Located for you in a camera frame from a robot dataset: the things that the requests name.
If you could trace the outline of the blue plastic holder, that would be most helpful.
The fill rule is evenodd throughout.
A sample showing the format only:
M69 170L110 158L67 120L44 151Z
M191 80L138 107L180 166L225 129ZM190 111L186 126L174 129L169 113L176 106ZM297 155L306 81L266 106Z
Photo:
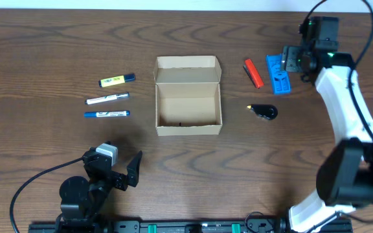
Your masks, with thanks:
M266 63L273 94L289 94L291 86L288 73L281 69L281 55L267 55Z

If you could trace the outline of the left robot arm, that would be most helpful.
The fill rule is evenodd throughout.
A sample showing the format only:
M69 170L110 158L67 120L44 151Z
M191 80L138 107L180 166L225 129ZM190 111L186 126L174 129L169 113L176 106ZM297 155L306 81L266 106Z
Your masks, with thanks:
M100 211L112 189L125 191L137 186L142 151L127 165L126 174L112 170L117 157L118 148L110 142L91 147L82 155L89 178L70 177L60 186L62 214L56 220L56 232L114 231L113 222L101 216Z

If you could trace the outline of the red stapler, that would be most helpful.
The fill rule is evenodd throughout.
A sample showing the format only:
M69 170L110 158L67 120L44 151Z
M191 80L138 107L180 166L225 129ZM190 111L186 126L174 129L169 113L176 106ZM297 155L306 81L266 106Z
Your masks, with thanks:
M264 86L264 82L262 81L261 76L251 59L246 59L244 61L243 68L247 73L248 77L250 78L250 80L252 81L253 85L257 89Z

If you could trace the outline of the black tape dispenser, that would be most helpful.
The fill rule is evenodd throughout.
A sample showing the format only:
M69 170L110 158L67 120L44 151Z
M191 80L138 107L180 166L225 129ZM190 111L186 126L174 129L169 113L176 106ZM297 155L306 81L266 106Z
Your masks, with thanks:
M278 110L274 105L270 104L251 104L247 108L253 113L267 120L273 120L278 115Z

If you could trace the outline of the cardboard box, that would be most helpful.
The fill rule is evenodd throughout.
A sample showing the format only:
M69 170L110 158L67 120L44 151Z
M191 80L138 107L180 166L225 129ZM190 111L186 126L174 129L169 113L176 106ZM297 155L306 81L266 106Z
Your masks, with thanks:
M157 134L218 135L221 74L216 56L158 56L153 69Z

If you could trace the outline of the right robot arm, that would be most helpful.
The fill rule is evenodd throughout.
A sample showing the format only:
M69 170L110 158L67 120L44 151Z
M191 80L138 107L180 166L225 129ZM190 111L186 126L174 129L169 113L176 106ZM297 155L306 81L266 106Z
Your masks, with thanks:
M321 95L335 148L319 168L316 189L288 210L281 231L319 232L343 214L373 204L373 119L357 83L355 63L339 52L339 20L306 17L299 46L285 46L281 68L299 72Z

